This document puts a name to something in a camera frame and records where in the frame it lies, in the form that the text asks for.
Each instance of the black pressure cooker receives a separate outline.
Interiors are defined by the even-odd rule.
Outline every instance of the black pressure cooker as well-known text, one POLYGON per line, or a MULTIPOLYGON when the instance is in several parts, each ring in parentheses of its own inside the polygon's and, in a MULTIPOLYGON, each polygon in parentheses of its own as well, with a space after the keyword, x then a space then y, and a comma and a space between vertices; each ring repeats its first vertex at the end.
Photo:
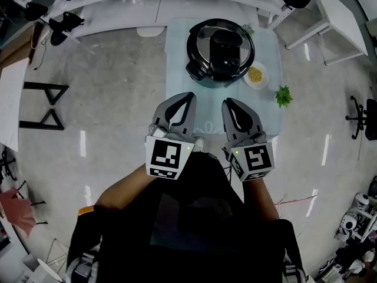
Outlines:
POLYGON ((254 43, 247 31, 225 19, 192 27, 187 40, 191 78, 209 88, 225 87, 244 76, 254 61, 254 43))

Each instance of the cooker handle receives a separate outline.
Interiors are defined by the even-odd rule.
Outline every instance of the cooker handle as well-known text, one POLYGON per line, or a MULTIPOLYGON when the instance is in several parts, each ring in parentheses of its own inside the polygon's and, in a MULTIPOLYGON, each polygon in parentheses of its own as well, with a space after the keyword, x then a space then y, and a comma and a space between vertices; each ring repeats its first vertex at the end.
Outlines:
POLYGON ((206 77, 205 73, 199 70, 192 61, 188 62, 186 65, 186 71, 197 81, 201 81, 206 77))

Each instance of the person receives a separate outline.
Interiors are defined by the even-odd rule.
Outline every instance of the person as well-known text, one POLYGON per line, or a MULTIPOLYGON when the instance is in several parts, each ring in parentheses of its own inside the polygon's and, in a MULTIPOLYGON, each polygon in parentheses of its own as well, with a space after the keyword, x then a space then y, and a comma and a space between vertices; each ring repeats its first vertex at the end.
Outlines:
MULTIPOLYGON (((80 210, 67 273, 92 255, 90 283, 304 282, 292 224, 279 219, 263 179, 243 182, 243 191, 244 202, 210 153, 193 152, 177 180, 149 176, 143 165, 80 210)), ((80 279, 89 273, 70 282, 88 282, 80 279)))

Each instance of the person's arm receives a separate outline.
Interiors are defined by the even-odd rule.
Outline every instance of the person's arm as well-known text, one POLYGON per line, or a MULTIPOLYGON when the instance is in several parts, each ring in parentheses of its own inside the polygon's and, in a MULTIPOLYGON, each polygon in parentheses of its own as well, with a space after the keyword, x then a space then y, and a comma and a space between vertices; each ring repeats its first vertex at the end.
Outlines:
POLYGON ((256 213, 262 222, 271 222, 279 218, 275 204, 262 178, 243 182, 245 206, 256 213))
POLYGON ((102 193, 96 205, 107 209, 123 210, 155 179, 156 177, 147 175, 144 164, 110 186, 102 193))

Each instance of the gray floor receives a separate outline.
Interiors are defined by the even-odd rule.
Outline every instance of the gray floor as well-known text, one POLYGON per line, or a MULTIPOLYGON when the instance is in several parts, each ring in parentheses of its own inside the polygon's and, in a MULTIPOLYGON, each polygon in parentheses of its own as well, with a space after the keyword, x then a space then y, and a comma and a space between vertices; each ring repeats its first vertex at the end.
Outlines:
MULTIPOLYGON (((301 255, 313 274, 339 246, 334 231, 356 192, 366 192, 376 173, 377 142, 352 140, 355 128, 345 121, 354 113, 349 96, 359 103, 371 96, 369 73, 360 60, 325 66, 324 56, 350 49, 330 31, 288 51, 285 41, 298 36, 318 18, 307 10, 295 11, 276 28, 285 83, 294 100, 286 109, 283 133, 277 138, 276 169, 266 178, 275 202, 306 198, 314 189, 319 196, 310 216, 310 200, 279 206, 282 217, 293 222, 301 255), (326 136, 326 163, 323 152, 326 136)), ((144 163, 144 136, 157 105, 165 98, 166 33, 140 38, 134 29, 105 32, 82 39, 96 53, 65 41, 37 49, 27 81, 68 84, 70 89, 56 110, 65 131, 19 132, 16 154, 21 184, 26 179, 36 200, 46 206, 36 210, 37 220, 48 226, 33 229, 27 245, 45 258, 53 238, 69 245, 77 211, 95 202, 101 192, 144 163), (80 155, 80 131, 86 134, 86 157, 80 155)), ((21 119, 40 120, 49 105, 44 93, 24 90, 21 119)), ((205 150, 225 164, 221 147, 225 135, 206 139, 205 150)), ((240 192, 240 182, 232 185, 240 192)))

